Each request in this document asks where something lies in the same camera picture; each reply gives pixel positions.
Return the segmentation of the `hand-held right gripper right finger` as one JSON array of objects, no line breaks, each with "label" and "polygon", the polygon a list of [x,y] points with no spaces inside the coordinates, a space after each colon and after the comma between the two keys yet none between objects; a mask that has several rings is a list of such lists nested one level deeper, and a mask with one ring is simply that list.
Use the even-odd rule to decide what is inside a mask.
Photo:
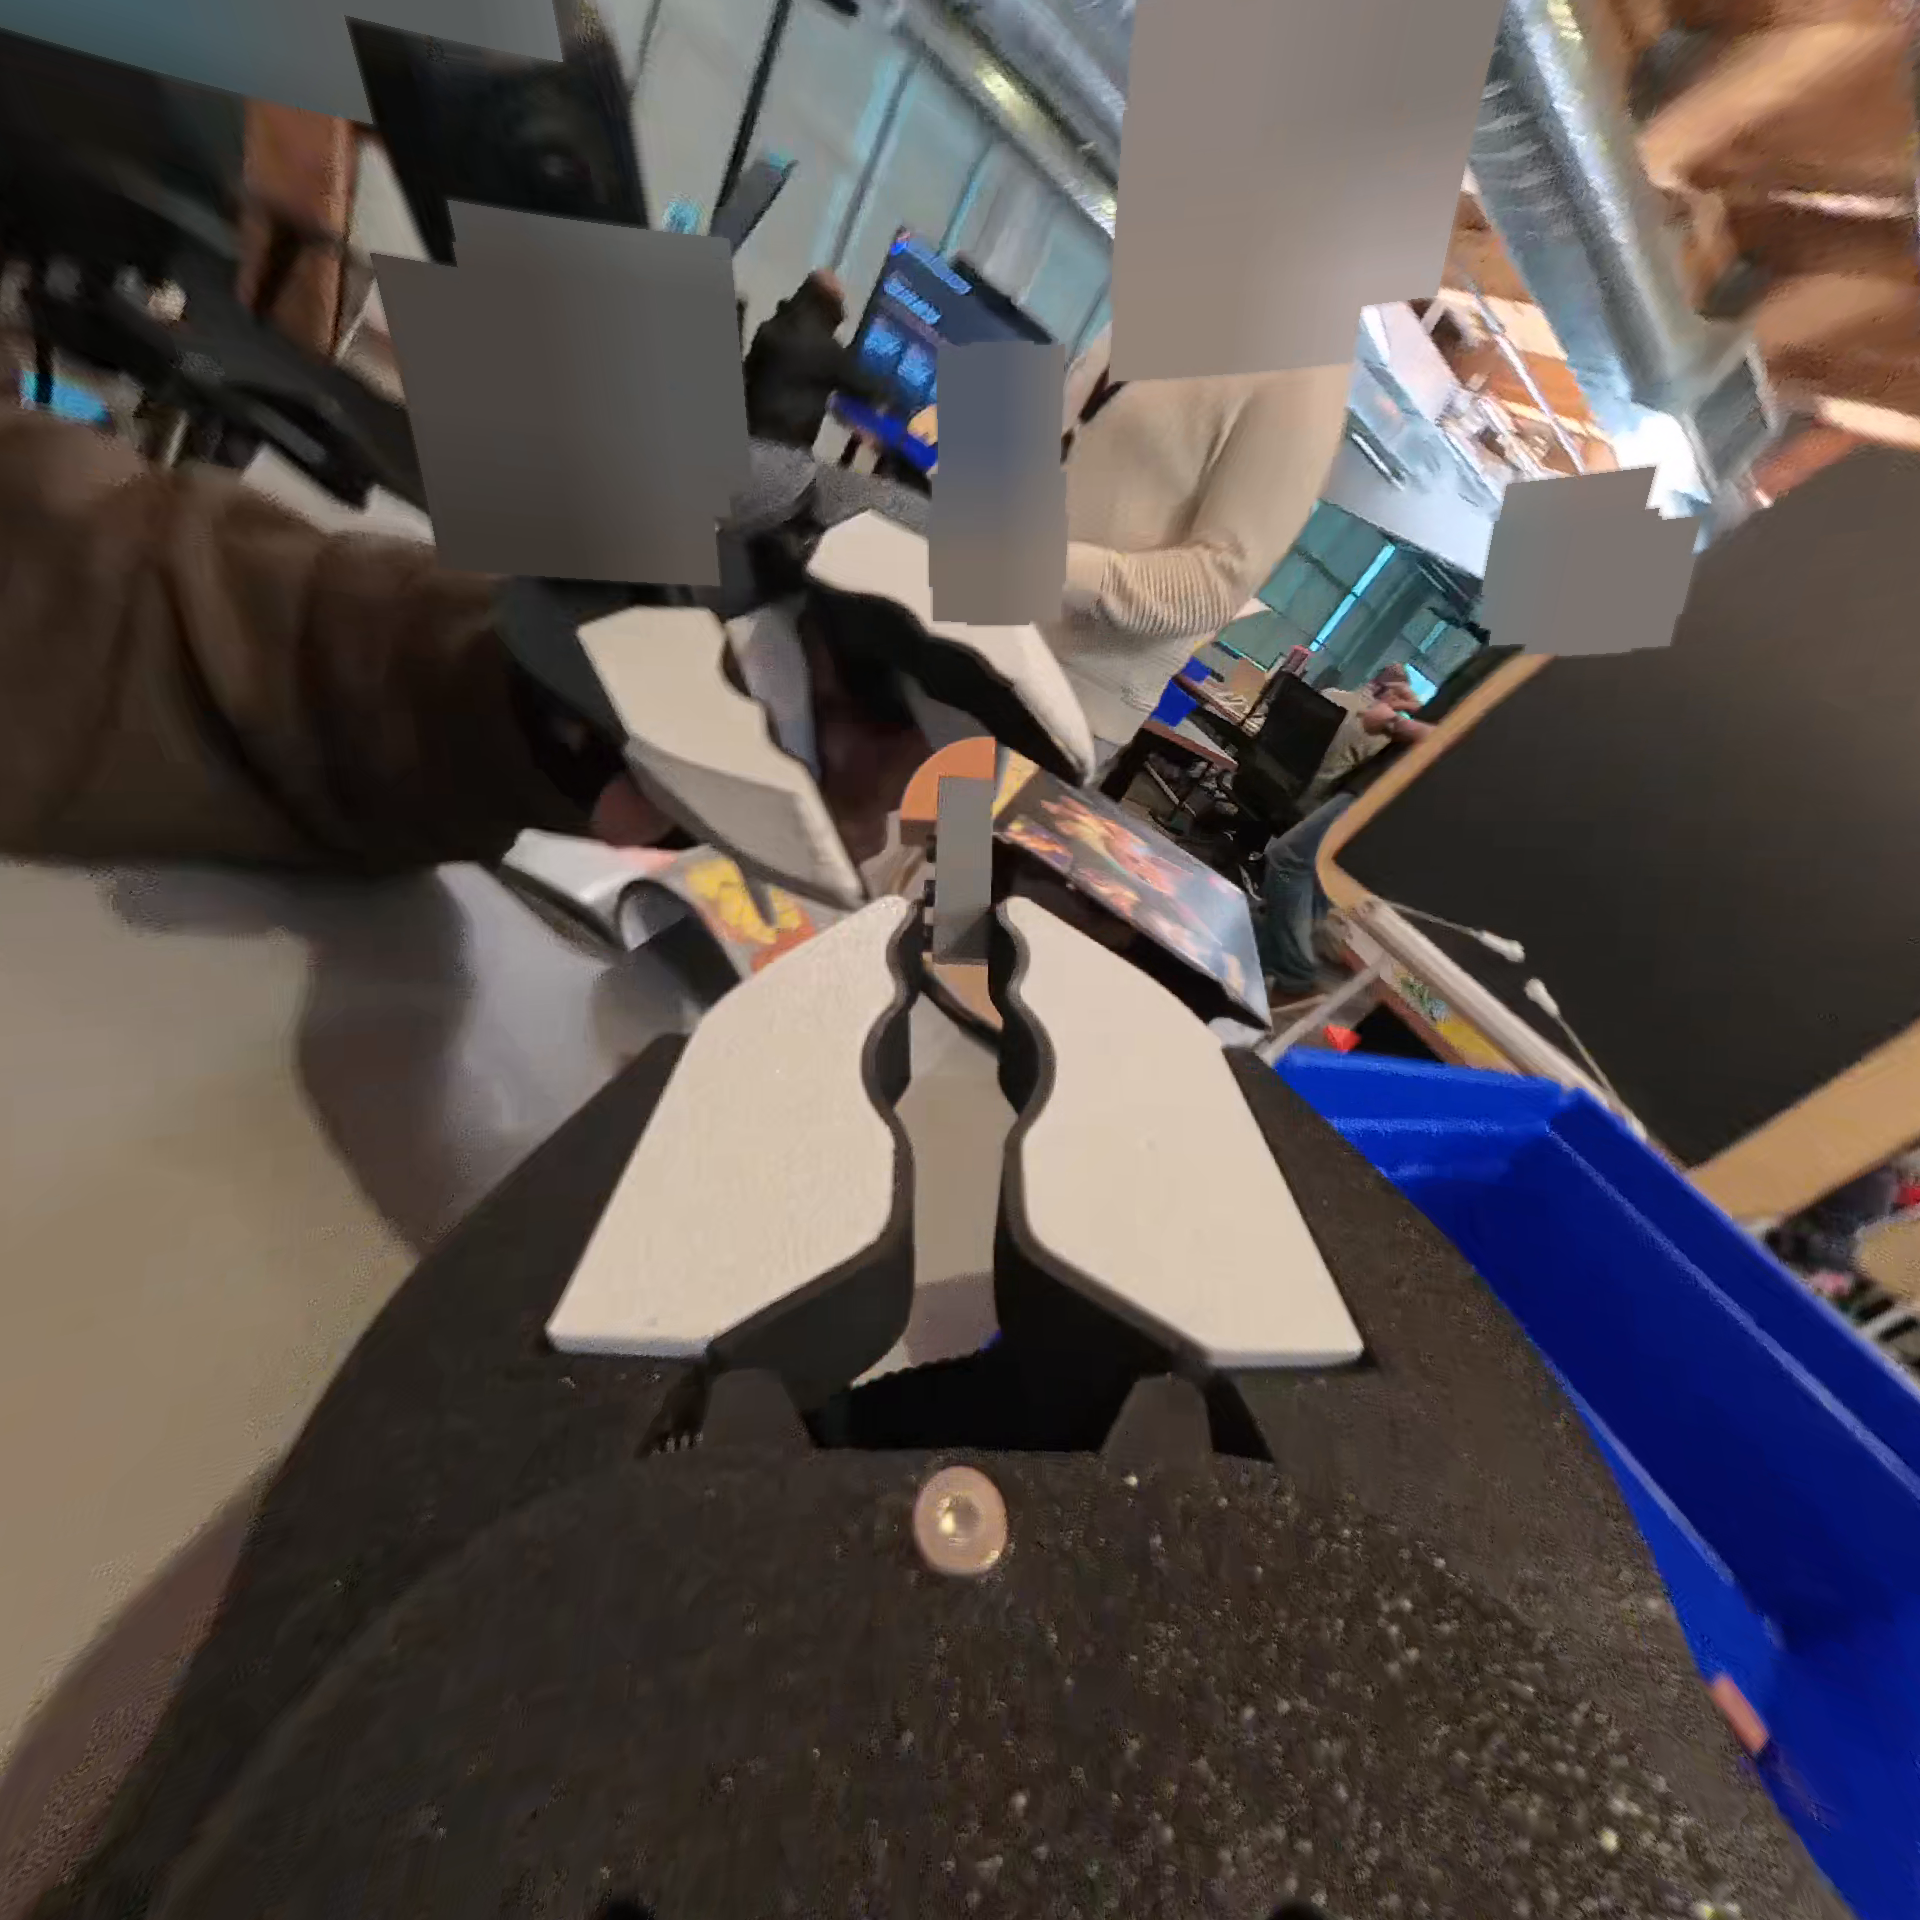
[{"label": "hand-held right gripper right finger", "polygon": [[1367,1343],[1246,1087],[1263,1060],[1037,901],[997,911],[997,1320],[1083,1366],[1267,1374]]}]

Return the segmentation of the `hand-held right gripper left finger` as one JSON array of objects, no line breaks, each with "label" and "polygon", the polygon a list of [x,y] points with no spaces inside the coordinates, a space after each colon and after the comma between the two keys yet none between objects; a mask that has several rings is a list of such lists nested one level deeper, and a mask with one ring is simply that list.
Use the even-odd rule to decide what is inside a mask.
[{"label": "hand-held right gripper left finger", "polygon": [[916,910],[884,897],[686,1037],[548,1323],[564,1354],[876,1366],[916,1297]]}]

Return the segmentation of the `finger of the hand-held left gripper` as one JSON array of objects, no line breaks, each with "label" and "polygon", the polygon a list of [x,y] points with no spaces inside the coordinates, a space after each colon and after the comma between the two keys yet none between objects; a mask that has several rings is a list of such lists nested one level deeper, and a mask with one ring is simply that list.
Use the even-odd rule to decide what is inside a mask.
[{"label": "finger of the hand-held left gripper", "polygon": [[877,513],[830,527],[804,563],[804,610],[850,679],[917,691],[1058,781],[1093,779],[1093,726],[1043,636],[937,619],[923,534]]},{"label": "finger of the hand-held left gripper", "polygon": [[801,629],[780,606],[721,620],[630,606],[577,631],[638,783],[746,877],[831,910],[868,890],[818,783]]}]

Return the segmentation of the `small brown toy brick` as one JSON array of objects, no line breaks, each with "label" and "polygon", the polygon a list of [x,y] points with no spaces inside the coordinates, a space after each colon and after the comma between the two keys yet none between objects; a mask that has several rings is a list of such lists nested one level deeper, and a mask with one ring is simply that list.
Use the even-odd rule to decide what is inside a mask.
[{"label": "small brown toy brick", "polygon": [[987,967],[994,924],[994,817],[1008,756],[987,736],[937,750],[900,800],[900,841],[923,854],[926,959]]}]

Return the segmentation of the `stack of blue plastic bins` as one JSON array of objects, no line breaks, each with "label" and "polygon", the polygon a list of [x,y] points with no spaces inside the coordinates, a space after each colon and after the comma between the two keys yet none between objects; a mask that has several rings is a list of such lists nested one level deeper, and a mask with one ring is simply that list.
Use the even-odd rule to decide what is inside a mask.
[{"label": "stack of blue plastic bins", "polygon": [[1557,1371],[1814,1867],[1914,1919],[1913,1379],[1583,1091],[1307,1049],[1277,1074]]}]

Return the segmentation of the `person's left forearm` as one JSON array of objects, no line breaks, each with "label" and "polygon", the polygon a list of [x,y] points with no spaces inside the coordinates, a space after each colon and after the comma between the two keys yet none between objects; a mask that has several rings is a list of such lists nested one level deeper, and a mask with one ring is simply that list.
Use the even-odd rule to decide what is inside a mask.
[{"label": "person's left forearm", "polygon": [[3,854],[384,877],[587,833],[614,781],[493,584],[3,409]]}]

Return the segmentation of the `person's left hand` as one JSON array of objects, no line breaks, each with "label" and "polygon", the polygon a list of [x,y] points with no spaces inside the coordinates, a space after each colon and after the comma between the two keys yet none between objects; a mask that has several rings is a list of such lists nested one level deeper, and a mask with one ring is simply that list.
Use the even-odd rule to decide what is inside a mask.
[{"label": "person's left hand", "polygon": [[650,800],[633,776],[607,783],[588,813],[588,833],[607,846],[686,853],[696,841],[654,800]]}]

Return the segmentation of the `printed instruction booklet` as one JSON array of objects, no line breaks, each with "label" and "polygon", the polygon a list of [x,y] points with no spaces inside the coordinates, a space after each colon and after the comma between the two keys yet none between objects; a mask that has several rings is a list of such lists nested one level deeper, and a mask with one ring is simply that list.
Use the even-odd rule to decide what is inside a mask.
[{"label": "printed instruction booklet", "polygon": [[638,850],[527,833],[494,880],[546,926],[697,1007],[731,996],[834,924],[834,910],[740,871],[711,846]]}]

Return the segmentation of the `printed cardboard box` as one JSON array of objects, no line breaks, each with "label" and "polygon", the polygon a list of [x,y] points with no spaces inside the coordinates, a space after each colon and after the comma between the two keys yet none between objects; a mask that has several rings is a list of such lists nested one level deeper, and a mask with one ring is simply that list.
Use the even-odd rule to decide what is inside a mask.
[{"label": "printed cardboard box", "polygon": [[994,813],[1008,886],[1060,910],[1204,1021],[1273,1026],[1250,894],[1107,797],[1028,773]]}]

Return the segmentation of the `black board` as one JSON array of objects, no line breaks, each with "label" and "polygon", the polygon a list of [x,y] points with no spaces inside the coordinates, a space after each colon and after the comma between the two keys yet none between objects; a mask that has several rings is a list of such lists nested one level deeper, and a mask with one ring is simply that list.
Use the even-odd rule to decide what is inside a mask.
[{"label": "black board", "polygon": [[1707,550],[1670,647],[1513,663],[1323,850],[1331,901],[1518,940],[1726,1214],[1917,1147],[1917,454]]}]

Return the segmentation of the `silver spiral pipes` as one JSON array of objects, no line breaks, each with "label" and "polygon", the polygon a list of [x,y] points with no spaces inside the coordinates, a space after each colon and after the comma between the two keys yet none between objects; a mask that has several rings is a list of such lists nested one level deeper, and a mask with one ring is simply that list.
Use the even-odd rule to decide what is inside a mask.
[{"label": "silver spiral pipes", "polygon": [[1740,487],[1778,436],[1747,321],[1703,316],[1597,43],[1594,3],[1506,3],[1473,147],[1477,200],[1626,453],[1670,420],[1703,496]]}]

